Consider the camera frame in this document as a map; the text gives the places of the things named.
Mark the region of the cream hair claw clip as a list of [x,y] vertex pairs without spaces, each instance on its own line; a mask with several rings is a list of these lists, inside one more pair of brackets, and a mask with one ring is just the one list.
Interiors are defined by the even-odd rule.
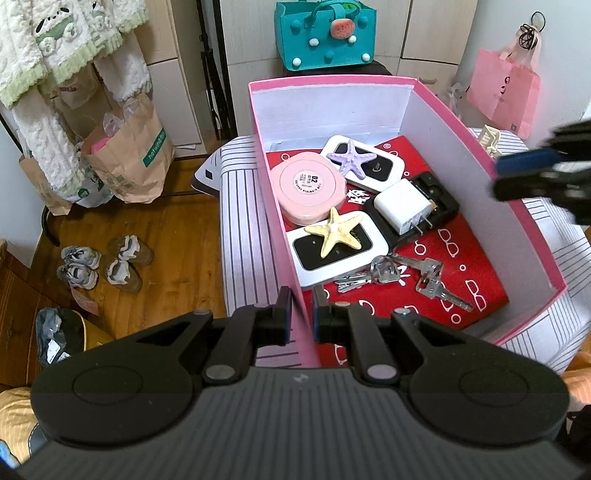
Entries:
[[492,158],[498,158],[501,155],[498,150],[500,139],[501,131],[489,125],[484,125],[478,136],[479,144]]

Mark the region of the black rectangular device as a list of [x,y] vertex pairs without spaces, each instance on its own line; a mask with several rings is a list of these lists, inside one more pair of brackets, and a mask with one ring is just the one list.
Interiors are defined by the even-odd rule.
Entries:
[[408,233],[399,235],[387,223],[386,219],[375,208],[374,200],[376,196],[370,198],[363,205],[363,212],[367,213],[378,226],[384,238],[386,238],[390,250],[396,250],[411,244],[425,234],[443,228],[457,217],[460,210],[460,205],[456,199],[431,172],[423,172],[408,180],[436,204],[436,209],[431,215]]

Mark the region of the white USB charger plug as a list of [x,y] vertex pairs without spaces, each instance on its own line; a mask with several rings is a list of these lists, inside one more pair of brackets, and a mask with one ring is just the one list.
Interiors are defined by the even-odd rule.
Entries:
[[408,233],[436,209],[434,201],[408,179],[401,179],[377,194],[375,208],[399,235]]

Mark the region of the pink cardboard storage box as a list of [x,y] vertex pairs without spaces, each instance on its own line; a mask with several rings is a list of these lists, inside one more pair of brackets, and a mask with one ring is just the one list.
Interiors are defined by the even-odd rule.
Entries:
[[297,274],[280,226],[270,169],[280,153],[321,154],[342,135],[398,155],[402,179],[431,172],[460,205],[460,212],[491,262],[509,303],[461,331],[501,345],[522,332],[567,288],[551,249],[520,201],[500,203],[490,194],[494,160],[450,109],[419,81],[379,75],[325,75],[256,81],[249,86],[259,183],[280,285],[294,294],[291,337],[297,365],[332,366],[331,346],[315,344],[311,302]]

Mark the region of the silver key bunch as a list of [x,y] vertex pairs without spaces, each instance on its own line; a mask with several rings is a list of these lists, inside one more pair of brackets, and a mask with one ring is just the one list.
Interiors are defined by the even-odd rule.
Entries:
[[403,276],[403,269],[415,270],[419,280],[415,290],[429,299],[439,299],[466,312],[474,306],[450,292],[443,283],[443,262],[431,258],[415,259],[391,253],[375,257],[370,266],[360,272],[349,273],[335,278],[334,283],[339,293],[348,293],[365,285],[386,285],[398,283]]

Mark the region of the purple starfish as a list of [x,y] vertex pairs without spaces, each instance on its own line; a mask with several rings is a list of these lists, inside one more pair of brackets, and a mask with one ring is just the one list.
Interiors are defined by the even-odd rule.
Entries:
[[356,178],[363,180],[366,178],[365,171],[363,171],[363,164],[372,162],[378,158],[375,153],[359,153],[356,151],[356,146],[352,140],[346,143],[346,152],[338,153],[332,152],[327,155],[327,158],[332,162],[339,164],[339,173],[346,177],[349,172],[353,172]]

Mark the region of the yellow starfish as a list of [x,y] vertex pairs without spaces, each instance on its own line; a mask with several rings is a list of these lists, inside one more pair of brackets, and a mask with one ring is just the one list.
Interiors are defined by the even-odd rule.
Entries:
[[305,226],[304,231],[324,239],[320,256],[325,259],[338,244],[349,246],[354,250],[362,248],[360,240],[352,234],[353,229],[361,223],[361,220],[362,216],[360,214],[342,216],[339,215],[337,208],[332,207],[327,222]]

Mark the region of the pink rounded square case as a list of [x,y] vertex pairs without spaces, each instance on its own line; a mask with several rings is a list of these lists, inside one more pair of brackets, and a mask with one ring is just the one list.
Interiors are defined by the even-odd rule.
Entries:
[[346,200],[345,177],[335,164],[312,151],[280,153],[270,180],[283,217],[294,225],[325,220]]

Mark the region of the pink shopping bag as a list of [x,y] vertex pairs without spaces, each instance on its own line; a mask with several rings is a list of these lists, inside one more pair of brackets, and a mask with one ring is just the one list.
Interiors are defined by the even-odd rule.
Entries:
[[540,51],[533,49],[520,61],[511,61],[510,53],[479,51],[468,100],[494,126],[528,139],[541,91]]

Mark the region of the yellow box with black bag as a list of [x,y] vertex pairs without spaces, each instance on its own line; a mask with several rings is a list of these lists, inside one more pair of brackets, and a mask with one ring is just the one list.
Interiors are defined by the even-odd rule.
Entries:
[[40,310],[35,319],[35,336],[42,367],[113,341],[81,314],[65,308]]

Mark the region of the striped white tablecloth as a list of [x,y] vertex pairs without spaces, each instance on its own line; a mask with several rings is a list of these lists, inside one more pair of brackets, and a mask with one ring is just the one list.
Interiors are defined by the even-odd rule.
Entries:
[[[279,283],[253,137],[239,136],[219,147],[195,172],[192,185],[219,198],[226,311],[276,299]],[[549,241],[568,290],[503,346],[563,373],[590,333],[590,244],[582,228],[548,201],[529,200],[526,206]]]

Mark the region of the brown white shoe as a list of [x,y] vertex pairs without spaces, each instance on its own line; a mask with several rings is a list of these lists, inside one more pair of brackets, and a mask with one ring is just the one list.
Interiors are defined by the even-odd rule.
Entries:
[[150,265],[154,258],[152,249],[134,234],[109,240],[107,250],[112,256],[134,266]]
[[142,287],[142,281],[127,261],[115,257],[107,257],[104,266],[106,281],[127,293],[138,293]]

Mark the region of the grey white sneaker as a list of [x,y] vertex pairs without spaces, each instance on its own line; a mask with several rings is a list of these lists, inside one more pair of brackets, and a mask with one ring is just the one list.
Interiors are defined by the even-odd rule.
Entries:
[[60,265],[56,269],[56,274],[70,288],[92,290],[98,282],[97,272],[79,263]]
[[96,270],[102,259],[102,254],[92,248],[85,246],[67,246],[60,252],[61,259],[65,264],[79,264]]

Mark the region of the red patterned cloth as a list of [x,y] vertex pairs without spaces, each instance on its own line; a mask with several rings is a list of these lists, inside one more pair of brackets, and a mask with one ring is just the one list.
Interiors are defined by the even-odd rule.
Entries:
[[[373,197],[362,189],[350,186],[346,189],[345,203],[338,209],[339,215],[363,211],[363,205]],[[288,231],[301,228],[284,217],[280,218],[280,226],[286,240]],[[474,306],[473,310],[466,312],[447,302],[421,295],[415,290],[419,273],[411,269],[403,269],[402,279],[398,283],[365,285],[344,294],[338,292],[333,279],[321,284],[333,300],[358,303],[378,316],[385,317],[394,308],[408,306],[411,310],[455,330],[476,324],[509,303],[497,273],[461,214],[443,228],[431,231],[397,250],[410,258],[442,261],[442,280],[445,287],[470,302]],[[294,264],[291,252],[280,254],[280,259],[290,259]],[[308,303],[311,302],[311,288],[301,288],[303,298]]]

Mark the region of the black suitcase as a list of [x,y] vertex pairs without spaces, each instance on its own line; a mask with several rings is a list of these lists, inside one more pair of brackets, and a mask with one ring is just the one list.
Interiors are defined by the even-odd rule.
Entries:
[[338,67],[326,67],[311,70],[290,71],[283,68],[283,77],[311,76],[311,75],[385,75],[392,76],[393,73],[386,66],[378,61],[363,65],[349,65]]

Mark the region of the brown paper bag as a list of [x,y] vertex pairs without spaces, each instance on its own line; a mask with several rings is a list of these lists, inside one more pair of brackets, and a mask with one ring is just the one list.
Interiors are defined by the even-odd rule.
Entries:
[[173,144],[144,93],[105,113],[81,152],[113,195],[128,204],[158,198],[174,158]]

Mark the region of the beige wardrobe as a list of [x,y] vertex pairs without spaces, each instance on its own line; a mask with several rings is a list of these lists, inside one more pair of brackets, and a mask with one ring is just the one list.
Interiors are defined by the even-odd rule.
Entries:
[[436,94],[455,78],[474,1],[150,1],[135,35],[153,99],[179,148],[193,143],[174,106],[180,81],[204,145],[252,131],[247,86],[287,75],[376,73]]

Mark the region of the white green knit cardigan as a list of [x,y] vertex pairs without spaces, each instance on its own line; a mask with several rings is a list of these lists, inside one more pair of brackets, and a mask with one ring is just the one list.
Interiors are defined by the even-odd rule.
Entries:
[[118,103],[149,92],[149,71],[134,34],[148,19],[143,1],[1,4],[1,103],[50,189],[66,201],[93,194],[96,176],[49,96],[91,67]]

